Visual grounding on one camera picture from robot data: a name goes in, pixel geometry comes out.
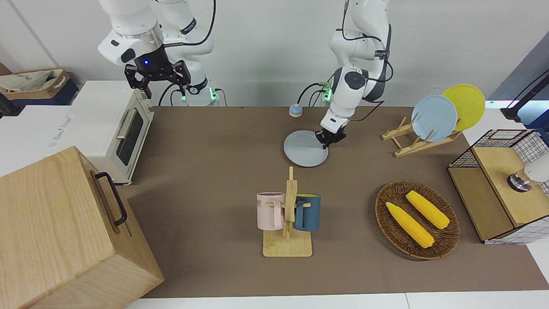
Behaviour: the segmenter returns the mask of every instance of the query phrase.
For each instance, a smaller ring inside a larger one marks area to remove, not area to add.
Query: corn
[[[438,229],[444,229],[450,223],[450,219],[421,194],[412,190],[406,194],[406,198]]]
[[[415,221],[410,215],[399,206],[386,202],[387,208],[391,213],[391,216],[395,218],[396,222],[412,236],[412,238],[424,249],[431,247],[435,243],[435,239],[427,232],[417,221]]]

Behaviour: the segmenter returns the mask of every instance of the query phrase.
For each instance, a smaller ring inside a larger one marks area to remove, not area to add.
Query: wicker basket
[[[450,224],[442,230],[433,226],[406,199],[406,194],[411,190],[423,195],[440,209],[450,219]],[[385,202],[404,209],[433,236],[435,244],[427,249],[419,246],[391,216]],[[416,259],[434,260],[444,257],[454,250],[460,240],[460,225],[452,207],[435,190],[416,181],[398,180],[384,186],[376,198],[376,218],[387,239],[399,250]]]

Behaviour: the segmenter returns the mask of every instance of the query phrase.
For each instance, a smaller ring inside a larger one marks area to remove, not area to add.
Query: cable
[[[311,107],[312,98],[313,98],[313,96],[315,96],[315,93],[318,93],[318,96],[317,96],[317,97],[320,97],[320,94],[321,94],[322,92],[324,92],[324,88],[322,88],[322,89],[320,89],[320,90],[317,90],[317,91],[313,92],[313,93],[311,94],[311,97],[309,98],[309,105],[307,105],[307,106]]]
[[[170,88],[172,88],[172,86],[175,86],[176,84],[171,84],[169,85],[168,87],[166,87],[166,89],[164,89],[164,92],[162,92],[162,95],[160,96],[160,100],[158,100],[158,106],[160,106],[162,104],[162,99],[164,98],[164,96],[166,95],[166,92],[168,92],[168,90]]]
[[[316,83],[314,83],[314,84],[311,84],[311,85],[305,87],[305,89],[303,89],[303,91],[302,91],[301,94],[299,95],[299,98],[298,98],[298,105],[299,105],[299,101],[301,101],[301,97],[305,94],[305,92],[306,92],[307,90],[309,90],[309,88],[314,87],[314,86],[322,86],[322,83],[321,83],[321,82],[316,82]]]
[[[221,88],[215,88],[214,90],[223,92],[223,100],[225,101],[225,106],[228,106],[227,105],[227,96],[225,95],[225,90],[223,90]]]
[[[175,89],[175,90],[172,90],[172,92],[170,93],[170,105],[171,106],[173,106],[172,96],[173,96],[174,92],[181,92],[181,90],[180,89]]]
[[[334,77],[334,75],[335,75],[335,72],[332,73],[332,75],[328,78],[328,80],[326,81],[326,83],[330,83],[330,80]],[[316,96],[315,101],[314,101],[313,104],[312,104],[312,107],[315,106],[316,101],[318,101],[318,98],[320,98],[320,94],[321,94],[321,93],[319,92],[318,95]]]
[[[184,43],[184,42],[179,42],[179,43],[164,44],[164,47],[197,46],[197,45],[201,45],[202,43],[206,42],[206,40],[210,37],[211,30],[214,28],[215,12],[216,12],[216,3],[215,3],[215,0],[214,0],[214,10],[213,10],[212,15],[211,15],[210,29],[208,30],[208,34],[206,34],[206,36],[204,37],[204,39],[203,39],[202,41],[200,41],[200,42],[198,42],[198,43]]]
[[[385,62],[387,62],[387,65],[391,68],[391,76],[389,76],[389,78],[387,78],[387,79],[366,78],[366,79],[367,79],[367,80],[377,81],[377,82],[387,82],[387,81],[390,81],[390,80],[393,78],[393,75],[395,74],[395,70],[393,69],[393,66],[391,65],[391,63],[389,62],[389,60],[388,60],[387,58],[385,58]]]
[[[366,116],[360,118],[360,119],[351,119],[352,122],[361,122],[363,121],[364,119],[368,118],[368,116],[370,116],[374,110],[376,110],[381,104],[383,104],[385,101],[378,101],[378,102],[372,102],[372,103],[378,103],[376,105],[376,107],[374,107],[368,114],[366,114]]]
[[[511,103],[509,103],[509,105],[507,106],[507,108],[509,108],[509,106],[511,106],[511,104],[513,104],[514,101],[516,101],[518,99],[518,97],[524,92],[526,91],[526,89],[528,89],[533,83],[535,83],[538,79],[540,79],[542,76],[544,76],[545,74],[547,74],[547,72],[549,72],[549,70],[545,70],[545,72],[541,73],[540,76],[538,76],[535,80],[533,80],[531,83],[528,84],[528,86],[526,86],[524,89],[522,89],[522,91],[517,94],[517,96],[511,101]]]
[[[372,38],[374,40],[378,40],[381,43],[381,45],[383,45],[383,41],[379,37],[372,36],[372,35],[363,35],[355,38],[345,37],[345,16],[347,16],[348,7],[349,7],[349,0],[345,0],[345,7],[343,8],[343,21],[341,22],[341,35],[343,36],[343,38],[347,41],[361,40],[363,38]]]

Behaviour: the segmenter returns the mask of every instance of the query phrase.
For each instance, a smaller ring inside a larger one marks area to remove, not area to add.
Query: wire mesh cabinet
[[[485,244],[527,244],[549,235],[548,183],[516,192],[507,177],[549,151],[532,130],[490,130],[448,166]]]

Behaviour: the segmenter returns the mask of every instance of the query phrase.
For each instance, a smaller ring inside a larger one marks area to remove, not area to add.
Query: table surface
[[[356,114],[370,108],[358,108]],[[133,176],[119,190],[130,204],[166,281],[146,297],[219,297],[541,290],[549,286],[526,246],[481,244],[446,171],[467,147],[455,142],[394,158],[394,129],[411,108],[379,108],[348,126],[318,167],[295,168],[299,192],[322,195],[310,258],[264,258],[255,194],[284,191],[283,141],[317,130],[324,108],[294,119],[287,108],[156,109]],[[401,144],[412,137],[399,137]],[[439,260],[410,261],[380,233],[377,192],[393,180],[422,182],[453,206],[461,240]]]

